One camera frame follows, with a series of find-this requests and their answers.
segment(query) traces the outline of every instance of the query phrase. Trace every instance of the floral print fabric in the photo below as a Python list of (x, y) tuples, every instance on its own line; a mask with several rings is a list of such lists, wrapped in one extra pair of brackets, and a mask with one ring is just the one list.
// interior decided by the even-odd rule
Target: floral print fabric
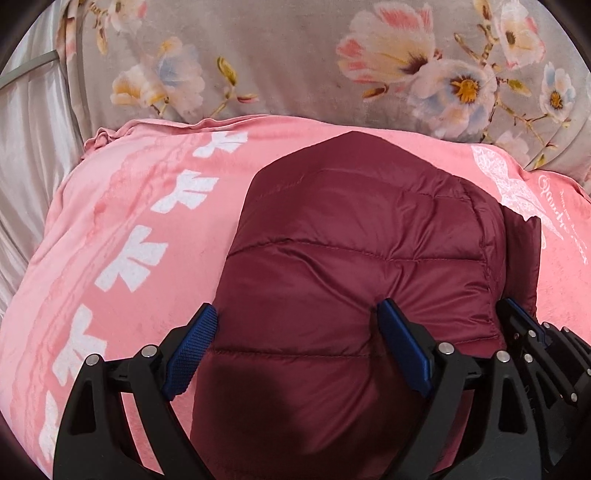
[(495, 145), (591, 190), (589, 69), (537, 0), (70, 0), (58, 47), (86, 136), (297, 115)]

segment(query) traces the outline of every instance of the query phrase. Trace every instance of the maroon puffer jacket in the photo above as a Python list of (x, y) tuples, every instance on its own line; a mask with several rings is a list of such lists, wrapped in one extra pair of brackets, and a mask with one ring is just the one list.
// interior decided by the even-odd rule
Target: maroon puffer jacket
[(495, 303), (534, 313), (539, 259), (537, 218), (380, 138), (274, 162), (251, 184), (217, 290), (193, 444), (217, 480), (380, 477), (423, 401), (376, 304), (391, 297), (435, 339), (491, 356), (504, 345)]

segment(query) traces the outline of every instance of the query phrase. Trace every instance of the silver screw head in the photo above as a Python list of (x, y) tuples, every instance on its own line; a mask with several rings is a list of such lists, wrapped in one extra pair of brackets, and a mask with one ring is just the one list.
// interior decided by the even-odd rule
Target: silver screw head
[(507, 363), (509, 360), (511, 360), (511, 356), (509, 355), (509, 352), (505, 352), (504, 350), (499, 350), (496, 353), (496, 359), (499, 362), (503, 362), (504, 364)]
[(93, 365), (96, 365), (99, 360), (100, 357), (96, 353), (93, 353), (92, 355), (86, 357), (86, 365), (92, 367)]
[(150, 358), (156, 355), (157, 351), (158, 348), (155, 345), (146, 345), (144, 348), (142, 348), (142, 356)]
[(451, 355), (453, 352), (456, 351), (456, 349), (454, 348), (454, 346), (451, 343), (448, 343), (448, 342), (442, 342), (442, 343), (440, 343), (437, 348), (439, 349), (439, 351), (441, 353), (443, 353), (443, 355)]

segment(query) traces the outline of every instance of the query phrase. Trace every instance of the blue gripper pad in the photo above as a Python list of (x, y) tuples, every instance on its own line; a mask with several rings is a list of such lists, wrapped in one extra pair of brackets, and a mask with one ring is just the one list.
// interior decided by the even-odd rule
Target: blue gripper pad
[(378, 328), (407, 385), (427, 398), (433, 390), (433, 366), (405, 321), (388, 300), (378, 304)]
[(166, 367), (166, 381), (162, 394), (168, 401), (184, 393), (201, 362), (205, 350), (213, 342), (217, 330), (217, 312), (207, 306), (186, 333)]
[(543, 346), (545, 348), (548, 347), (546, 333), (540, 324), (536, 322), (530, 316), (530, 314), (527, 313), (515, 300), (505, 299), (505, 301), (507, 302), (507, 305), (510, 305), (513, 308), (513, 311), (519, 316), (522, 325), (524, 325), (528, 330), (533, 330), (538, 335), (538, 340), (543, 344)]

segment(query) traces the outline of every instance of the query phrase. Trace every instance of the pink pillow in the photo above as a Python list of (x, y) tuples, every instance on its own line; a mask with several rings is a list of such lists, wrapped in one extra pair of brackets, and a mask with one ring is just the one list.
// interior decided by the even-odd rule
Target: pink pillow
[[(87, 142), (0, 329), (0, 410), (38, 465), (51, 471), (61, 413), (88, 354), (131, 356), (213, 300), (256, 172), (351, 130), (472, 181), (526, 219), (539, 216), (538, 317), (591, 340), (591, 202), (573, 180), (526, 173), (495, 147), (407, 132), (273, 116), (133, 121)], [(173, 402), (187, 432), (193, 396), (194, 384)], [(133, 402), (126, 406), (140, 455), (157, 470)]]

